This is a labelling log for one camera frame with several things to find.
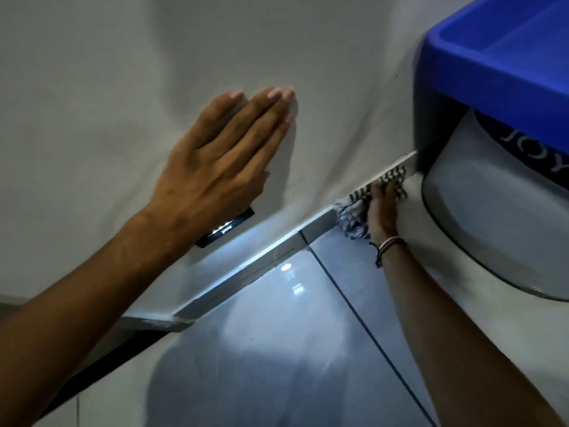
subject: tile grout line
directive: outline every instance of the tile grout line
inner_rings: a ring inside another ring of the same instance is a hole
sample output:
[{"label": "tile grout line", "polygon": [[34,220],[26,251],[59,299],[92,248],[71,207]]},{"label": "tile grout line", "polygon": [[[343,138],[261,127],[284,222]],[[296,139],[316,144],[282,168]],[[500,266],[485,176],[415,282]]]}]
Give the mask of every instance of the tile grout line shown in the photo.
[{"label": "tile grout line", "polygon": [[[304,240],[304,242],[306,243],[306,238],[304,237],[304,234],[302,234],[302,231],[299,232]],[[371,340],[373,341],[373,343],[375,344],[375,346],[378,348],[378,350],[381,352],[381,355],[383,355],[383,358],[385,358],[385,360],[388,362],[389,366],[391,367],[391,369],[394,371],[395,375],[397,376],[397,378],[402,382],[403,386],[405,387],[405,389],[407,390],[407,392],[409,393],[409,395],[411,396],[411,398],[415,401],[415,403],[417,404],[417,406],[419,407],[419,409],[421,410],[421,412],[423,412],[423,415],[427,418],[427,420],[429,421],[429,423],[431,424],[432,427],[437,427],[437,424],[433,421],[432,417],[429,415],[429,413],[427,412],[427,410],[423,407],[423,405],[421,404],[421,402],[419,401],[419,399],[417,398],[417,396],[415,395],[415,393],[413,392],[413,390],[411,390],[411,388],[409,387],[409,385],[407,384],[407,382],[404,380],[403,376],[401,376],[401,373],[399,373],[399,371],[397,370],[397,367],[395,367],[395,365],[393,364],[393,362],[389,359],[388,354],[385,353],[385,351],[383,350],[383,348],[381,347],[381,345],[379,344],[379,342],[377,341],[377,339],[375,338],[375,336],[372,334],[371,330],[367,327],[366,323],[364,322],[364,320],[361,318],[361,316],[358,314],[358,312],[356,311],[356,309],[352,306],[352,303],[348,300],[348,297],[346,297],[346,295],[342,292],[342,289],[340,289],[340,287],[338,286],[338,283],[336,283],[336,281],[334,280],[334,278],[332,277],[332,275],[330,274],[330,272],[328,271],[328,269],[324,266],[324,264],[322,263],[322,261],[320,260],[320,258],[318,258],[318,255],[316,254],[316,252],[314,250],[312,250],[312,247],[310,247],[310,244],[306,243],[306,249],[312,253],[312,255],[314,256],[314,258],[316,259],[316,261],[318,262],[318,265],[320,265],[320,267],[323,269],[324,273],[326,273],[326,275],[328,276],[328,278],[330,279],[330,281],[332,282],[332,285],[334,285],[334,287],[336,287],[336,290],[340,293],[341,297],[344,299],[345,303],[348,305],[348,307],[350,308],[350,310],[352,310],[352,313],[354,314],[354,316],[357,318],[357,320],[359,321],[360,325],[362,325],[362,327],[364,328],[364,330],[367,333],[367,336],[371,338]]]}]

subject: bracelet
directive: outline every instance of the bracelet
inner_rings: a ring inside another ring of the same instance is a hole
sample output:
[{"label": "bracelet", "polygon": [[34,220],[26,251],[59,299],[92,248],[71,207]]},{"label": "bracelet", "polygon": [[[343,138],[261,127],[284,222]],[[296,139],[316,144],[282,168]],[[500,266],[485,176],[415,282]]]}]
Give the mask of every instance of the bracelet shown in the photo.
[{"label": "bracelet", "polygon": [[407,242],[403,238],[395,236],[388,238],[387,240],[382,242],[379,247],[375,243],[370,243],[370,245],[374,246],[377,250],[377,255],[375,257],[375,265],[378,268],[381,268],[381,255],[383,255],[387,251],[387,249],[389,249],[389,247],[391,247],[394,244],[401,244],[403,246],[406,246]]}]

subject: gray container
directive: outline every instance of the gray container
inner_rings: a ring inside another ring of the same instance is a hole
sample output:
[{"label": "gray container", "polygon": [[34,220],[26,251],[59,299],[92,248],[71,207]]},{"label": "gray container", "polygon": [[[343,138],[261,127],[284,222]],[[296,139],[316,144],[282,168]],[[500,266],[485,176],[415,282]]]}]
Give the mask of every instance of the gray container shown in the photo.
[{"label": "gray container", "polygon": [[423,181],[425,206],[505,282],[569,301],[569,157],[482,121],[469,111],[460,122]]}]

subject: person's left arm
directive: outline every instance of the person's left arm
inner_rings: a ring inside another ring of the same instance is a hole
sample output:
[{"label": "person's left arm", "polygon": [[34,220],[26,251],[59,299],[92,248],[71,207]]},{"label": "person's left arm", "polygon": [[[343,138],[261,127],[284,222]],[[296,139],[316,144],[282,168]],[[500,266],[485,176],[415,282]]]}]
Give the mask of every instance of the person's left arm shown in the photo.
[{"label": "person's left arm", "polygon": [[217,97],[176,145],[149,205],[73,272],[0,323],[0,425],[28,426],[121,314],[196,240],[263,191],[292,89]]}]

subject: forearm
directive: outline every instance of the forearm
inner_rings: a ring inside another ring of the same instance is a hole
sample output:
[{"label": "forearm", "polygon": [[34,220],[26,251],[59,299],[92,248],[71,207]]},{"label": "forearm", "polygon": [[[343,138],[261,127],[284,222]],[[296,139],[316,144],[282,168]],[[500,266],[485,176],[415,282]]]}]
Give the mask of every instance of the forearm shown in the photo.
[{"label": "forearm", "polygon": [[137,216],[89,260],[0,323],[0,425],[31,425],[167,267],[168,257],[158,253],[152,236]]},{"label": "forearm", "polygon": [[443,427],[562,425],[537,389],[416,261],[382,256],[403,332]]}]

